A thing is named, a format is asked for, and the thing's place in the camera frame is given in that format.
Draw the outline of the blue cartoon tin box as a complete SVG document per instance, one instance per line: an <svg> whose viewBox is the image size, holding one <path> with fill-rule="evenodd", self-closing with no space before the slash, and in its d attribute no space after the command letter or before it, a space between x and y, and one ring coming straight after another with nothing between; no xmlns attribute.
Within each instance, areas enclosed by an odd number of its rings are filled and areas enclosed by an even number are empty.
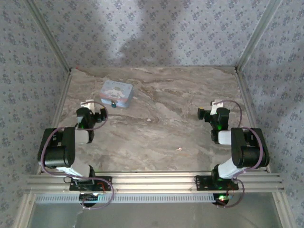
<svg viewBox="0 0 304 228"><path fill-rule="evenodd" d="M133 97L133 85L106 80L103 83L99 95L104 104L111 105L111 102L114 101L117 107L128 108Z"/></svg>

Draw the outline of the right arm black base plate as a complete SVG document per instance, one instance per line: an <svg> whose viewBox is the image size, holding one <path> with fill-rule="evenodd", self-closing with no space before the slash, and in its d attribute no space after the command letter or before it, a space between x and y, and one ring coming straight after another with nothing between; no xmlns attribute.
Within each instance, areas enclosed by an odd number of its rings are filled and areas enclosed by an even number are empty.
<svg viewBox="0 0 304 228"><path fill-rule="evenodd" d="M212 176L194 177L194 182L197 191L205 190L239 190L238 184L235 184L231 179L214 178Z"/></svg>

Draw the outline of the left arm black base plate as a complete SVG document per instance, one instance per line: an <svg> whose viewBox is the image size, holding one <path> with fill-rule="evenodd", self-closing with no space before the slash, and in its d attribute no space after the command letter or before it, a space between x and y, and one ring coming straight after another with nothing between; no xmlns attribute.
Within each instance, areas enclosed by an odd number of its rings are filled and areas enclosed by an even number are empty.
<svg viewBox="0 0 304 228"><path fill-rule="evenodd" d="M70 178L70 191L111 191L111 176L89 177L80 179L75 179L72 177Z"/></svg>

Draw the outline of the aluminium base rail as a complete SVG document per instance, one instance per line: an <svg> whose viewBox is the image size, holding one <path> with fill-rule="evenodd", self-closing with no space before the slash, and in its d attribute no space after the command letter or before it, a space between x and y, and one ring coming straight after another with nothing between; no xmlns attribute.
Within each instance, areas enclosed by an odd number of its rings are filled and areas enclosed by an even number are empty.
<svg viewBox="0 0 304 228"><path fill-rule="evenodd" d="M98 172L98 176L111 176L116 193L195 193L194 177L209 176L209 171L132 171ZM238 178L244 183L245 192L284 192L278 173L265 170L250 171ZM67 193L69 185L62 176L46 173L29 175L26 189L36 193Z"/></svg>

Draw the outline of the aluminium frame post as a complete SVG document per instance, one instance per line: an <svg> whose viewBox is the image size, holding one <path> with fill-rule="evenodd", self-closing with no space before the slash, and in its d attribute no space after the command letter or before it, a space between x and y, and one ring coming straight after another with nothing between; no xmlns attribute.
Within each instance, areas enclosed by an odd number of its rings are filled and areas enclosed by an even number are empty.
<svg viewBox="0 0 304 228"><path fill-rule="evenodd" d="M49 29L42 13L38 9L35 4L34 0L23 0L25 5L27 6L28 10L30 11L33 19L37 23L39 29L41 30L44 38L46 39L47 43L49 44L50 48L52 49L53 53L55 54L57 60L59 61L60 65L64 68L65 71L70 72L70 67L61 52L51 30Z"/></svg>
<svg viewBox="0 0 304 228"><path fill-rule="evenodd" d="M254 29L246 48L244 49L238 63L235 66L237 73L239 73L244 68L247 61L250 59L250 56L254 52L257 44L266 31L269 23L272 21L272 18L282 1L283 0L269 0L268 5L266 6L256 28Z"/></svg>

